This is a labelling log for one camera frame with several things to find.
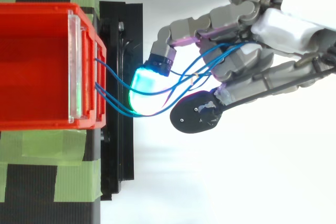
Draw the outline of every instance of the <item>green light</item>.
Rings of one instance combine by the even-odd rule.
[[[160,92],[166,89],[167,77],[150,69],[138,68],[131,87],[145,93]],[[132,109],[142,115],[152,115],[160,111],[168,93],[160,95],[141,95],[130,91],[129,101]]]

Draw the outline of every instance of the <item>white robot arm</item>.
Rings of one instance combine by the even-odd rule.
[[[229,5],[197,20],[177,20],[159,31],[145,65],[163,76],[171,71],[177,46],[195,43],[204,53],[221,43],[246,42],[212,69],[212,75],[223,83],[220,87],[193,94],[175,106],[171,122],[178,130],[196,133],[212,129],[227,109],[309,87],[335,72],[336,22],[330,18],[332,14],[312,5],[308,12],[309,2],[297,1],[295,7],[293,1],[230,0]],[[203,58],[205,63],[227,49],[213,50]],[[271,67],[274,54],[299,61]]]

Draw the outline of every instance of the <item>red container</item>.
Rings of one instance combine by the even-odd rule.
[[[72,3],[0,4],[0,131],[106,123],[106,48]]]

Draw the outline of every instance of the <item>blue wire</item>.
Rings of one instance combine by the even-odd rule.
[[[122,110],[120,110],[113,102],[111,102],[103,93],[102,91],[96,87],[97,92],[105,99],[105,101],[111,105],[116,111],[118,111],[120,114],[127,116],[128,118],[141,118],[142,116],[139,115],[132,115],[132,114],[127,114],[126,112],[123,112]]]
[[[120,107],[122,107],[124,110],[126,110],[128,113],[131,113],[133,115],[140,115],[139,113],[136,113],[135,111],[130,110],[129,108],[127,108],[126,106],[124,106],[121,102],[118,101],[118,99],[114,98],[114,96],[112,96],[109,92],[107,92],[101,85],[99,85],[98,83],[96,83],[96,89],[99,89],[100,91],[102,91],[103,93],[105,93],[109,98],[112,99],[113,102],[115,102],[117,105],[119,105]]]
[[[205,65],[204,67],[202,67],[199,71],[202,71],[204,68],[206,68],[207,66],[211,65],[211,67],[205,71],[205,73],[202,73],[202,76],[198,77],[196,79],[196,81],[193,83],[193,85],[197,84],[203,77],[204,75],[208,74],[211,72],[211,70],[219,63],[221,62],[224,58],[226,58],[228,55],[230,55],[234,50],[239,49],[243,44],[240,44],[234,48],[231,48],[230,50],[226,51],[225,53],[223,53],[222,55],[220,55],[219,57],[217,57],[216,59],[212,60],[211,62],[209,62],[207,65]],[[121,113],[124,116],[127,117],[131,117],[131,118],[142,118],[142,117],[152,117],[152,116],[156,116],[159,114],[162,114],[164,112],[166,112],[167,110],[169,110],[172,106],[174,106],[192,87],[193,85],[190,85],[174,102],[172,102],[169,106],[167,106],[165,109],[153,114],[153,115],[132,115],[132,114],[127,114],[124,111],[120,110],[115,104],[113,104],[100,90],[97,89],[97,92],[115,109],[117,110],[119,113]]]
[[[173,73],[173,74],[175,74],[175,75],[177,75],[177,76],[182,76],[182,74],[177,73],[177,72],[175,72],[173,70],[170,70],[170,72]],[[194,76],[194,74],[185,74],[184,76]]]
[[[193,61],[193,63],[191,63],[190,64],[190,66],[184,71],[184,73],[183,74],[186,74],[187,73],[187,71],[189,70],[189,69],[191,69],[192,68],[192,66],[193,65],[195,65],[195,63],[197,62],[197,61],[199,61],[200,59],[202,59],[205,55],[207,55],[208,53],[210,53],[210,52],[212,52],[212,51],[214,51],[214,50],[216,50],[217,48],[219,48],[219,47],[222,47],[222,46],[229,46],[229,45],[232,45],[232,44],[228,44],[228,43],[221,43],[221,44],[219,44],[219,45],[217,45],[217,46],[215,46],[215,47],[213,47],[212,49],[210,49],[210,50],[208,50],[207,52],[205,52],[204,54],[202,54],[202,55],[200,55],[196,60],[194,60]],[[146,93],[146,92],[141,92],[141,91],[139,91],[139,90],[136,90],[136,89],[133,89],[132,87],[130,87],[128,84],[126,84],[123,80],[121,80],[119,77],[118,77],[118,75],[105,63],[105,62],[103,62],[103,61],[101,61],[101,60],[99,60],[99,59],[95,59],[97,62],[99,62],[100,64],[102,64],[103,66],[105,66],[108,70],[109,70],[109,72],[125,87],[125,88],[127,88],[127,89],[129,89],[129,90],[131,90],[131,91],[133,91],[134,93],[138,93],[138,94],[142,94],[142,95],[159,95],[159,94],[164,94],[164,93],[166,93],[166,92],[168,92],[168,91],[171,91],[171,90],[174,90],[174,89],[176,89],[179,85],[181,85],[181,84],[183,84],[183,83],[185,83],[187,80],[190,80],[191,78],[193,78],[193,75],[191,75],[191,76],[189,76],[189,77],[187,77],[187,78],[185,78],[185,79],[183,79],[182,80],[182,78],[180,78],[180,80],[179,80],[179,82],[177,83],[177,84],[175,84],[174,86],[172,86],[171,88],[169,88],[169,89],[166,89],[166,90],[163,90],[163,91],[160,91],[160,92],[155,92],[155,93]],[[197,73],[199,73],[200,71],[202,71],[202,70],[204,70],[205,68],[207,67],[207,65],[205,65],[204,67],[202,67]]]
[[[187,67],[186,70],[184,70],[184,72],[182,73],[182,75],[180,76],[180,79],[178,81],[178,83],[182,80],[182,78],[186,75],[186,73],[199,61],[201,60],[205,55],[207,55],[208,53],[216,50],[217,48],[220,48],[220,47],[228,47],[228,46],[232,46],[232,45],[236,45],[234,48],[240,48],[242,45],[244,45],[245,43],[238,43],[238,44],[230,44],[230,43],[221,43],[221,44],[218,44],[217,46],[213,47],[212,49],[208,50],[207,52],[205,52],[204,54],[200,55],[199,57],[197,57],[193,63],[191,63],[189,65],[189,67]],[[170,99],[170,97],[173,95],[173,93],[175,92],[176,88],[173,88],[172,91],[170,92],[170,94],[168,95],[168,98],[166,100],[166,103],[168,102],[168,100]]]

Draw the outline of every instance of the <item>black metal bracket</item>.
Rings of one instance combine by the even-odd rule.
[[[107,65],[130,84],[143,62],[142,4],[100,2],[100,38],[107,48]],[[107,91],[129,106],[129,91],[107,72]],[[101,141],[101,200],[111,200],[123,180],[134,179],[133,119],[107,105],[107,125]]]

